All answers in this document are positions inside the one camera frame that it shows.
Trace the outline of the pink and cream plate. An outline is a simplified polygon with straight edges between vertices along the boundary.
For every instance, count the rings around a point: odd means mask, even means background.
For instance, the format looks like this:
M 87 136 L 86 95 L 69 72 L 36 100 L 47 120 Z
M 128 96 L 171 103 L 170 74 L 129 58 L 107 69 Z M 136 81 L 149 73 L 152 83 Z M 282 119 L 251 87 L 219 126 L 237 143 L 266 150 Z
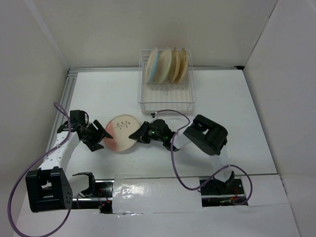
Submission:
M 119 115 L 114 117 L 105 130 L 112 138 L 104 138 L 106 147 L 114 152 L 124 152 L 135 145 L 136 140 L 129 136 L 140 128 L 139 121 L 132 115 Z

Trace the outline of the blue and cream plate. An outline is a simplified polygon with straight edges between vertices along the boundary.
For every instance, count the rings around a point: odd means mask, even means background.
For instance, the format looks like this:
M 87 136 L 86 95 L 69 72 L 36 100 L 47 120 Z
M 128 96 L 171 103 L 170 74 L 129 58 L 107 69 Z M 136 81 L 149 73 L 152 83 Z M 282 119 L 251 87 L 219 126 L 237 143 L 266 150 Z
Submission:
M 145 82 L 151 83 L 153 81 L 158 65 L 158 49 L 154 47 L 149 55 L 145 70 Z

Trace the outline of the floral cream plate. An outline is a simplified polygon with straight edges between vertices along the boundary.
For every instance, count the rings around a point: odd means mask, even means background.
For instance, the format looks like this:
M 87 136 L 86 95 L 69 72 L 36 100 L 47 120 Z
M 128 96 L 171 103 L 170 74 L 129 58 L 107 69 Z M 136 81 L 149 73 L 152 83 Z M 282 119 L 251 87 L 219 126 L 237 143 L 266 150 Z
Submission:
M 189 63 L 186 49 L 182 48 L 179 55 L 180 55 L 181 60 L 180 60 L 180 68 L 179 68 L 179 73 L 176 79 L 176 83 L 180 83 L 185 77 L 187 69 L 188 69 L 188 63 Z
M 179 70 L 180 70 L 180 61 L 181 61 L 180 52 L 178 48 L 175 47 L 172 50 L 172 62 L 171 62 L 171 66 L 170 66 L 170 70 L 168 74 L 168 81 L 170 83 L 176 82 L 176 79 L 178 77 Z

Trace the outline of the green and cream plate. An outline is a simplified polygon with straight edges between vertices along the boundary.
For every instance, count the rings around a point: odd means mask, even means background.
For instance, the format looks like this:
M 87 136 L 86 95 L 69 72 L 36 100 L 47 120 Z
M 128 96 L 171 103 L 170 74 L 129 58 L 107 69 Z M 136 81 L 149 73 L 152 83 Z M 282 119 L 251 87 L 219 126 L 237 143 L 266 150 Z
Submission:
M 162 83 L 165 81 L 172 62 L 172 53 L 170 48 L 165 48 L 158 58 L 157 66 L 157 83 Z

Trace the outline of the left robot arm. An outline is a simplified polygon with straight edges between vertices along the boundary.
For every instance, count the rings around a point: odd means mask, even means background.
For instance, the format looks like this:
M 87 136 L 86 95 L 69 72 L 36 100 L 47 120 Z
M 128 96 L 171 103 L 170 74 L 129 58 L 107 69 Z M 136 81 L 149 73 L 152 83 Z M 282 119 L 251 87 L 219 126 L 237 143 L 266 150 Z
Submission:
M 57 130 L 54 150 L 37 170 L 28 171 L 26 186 L 32 212 L 71 209 L 73 188 L 65 170 L 75 148 L 85 144 L 91 152 L 103 149 L 101 141 L 112 139 L 98 120 L 89 122 L 85 111 L 70 111 L 70 119 Z

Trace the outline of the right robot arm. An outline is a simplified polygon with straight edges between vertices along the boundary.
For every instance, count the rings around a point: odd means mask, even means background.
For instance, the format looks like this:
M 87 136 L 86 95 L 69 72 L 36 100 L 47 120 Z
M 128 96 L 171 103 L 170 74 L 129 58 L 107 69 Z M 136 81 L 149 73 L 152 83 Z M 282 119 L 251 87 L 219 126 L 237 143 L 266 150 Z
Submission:
M 219 156 L 227 144 L 227 136 L 228 132 L 223 126 L 202 115 L 197 115 L 193 121 L 189 121 L 187 125 L 180 127 L 177 131 L 172 131 L 162 119 L 156 119 L 152 122 L 145 121 L 138 130 L 129 135 L 129 138 L 143 144 L 148 144 L 152 140 L 162 142 L 162 145 L 171 153 L 171 162 L 176 178 L 185 189 L 199 190 L 209 181 L 214 180 L 216 190 L 225 194 L 233 187 L 234 172 L 231 172 L 228 177 L 224 176 L 219 179 L 216 179 L 215 175 L 228 169 L 228 165 L 219 168 L 198 187 L 190 188 L 182 182 L 176 170 L 174 152 L 189 143 L 193 143 L 205 154 Z

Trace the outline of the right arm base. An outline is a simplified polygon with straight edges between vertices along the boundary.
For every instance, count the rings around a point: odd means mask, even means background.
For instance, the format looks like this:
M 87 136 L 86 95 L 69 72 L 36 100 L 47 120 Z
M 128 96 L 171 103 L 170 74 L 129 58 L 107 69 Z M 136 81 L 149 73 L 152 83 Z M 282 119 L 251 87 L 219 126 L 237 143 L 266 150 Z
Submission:
M 202 207 L 247 205 L 242 181 L 233 171 L 226 182 L 213 178 L 199 192 Z

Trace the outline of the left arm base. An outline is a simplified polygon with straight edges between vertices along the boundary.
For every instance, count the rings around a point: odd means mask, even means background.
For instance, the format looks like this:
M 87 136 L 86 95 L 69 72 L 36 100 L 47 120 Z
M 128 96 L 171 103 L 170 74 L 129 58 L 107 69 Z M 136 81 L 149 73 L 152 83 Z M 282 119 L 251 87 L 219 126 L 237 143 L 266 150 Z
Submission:
M 69 182 L 73 191 L 72 209 L 113 212 L 113 179 L 96 179 L 92 172 L 79 172 L 73 174 Z

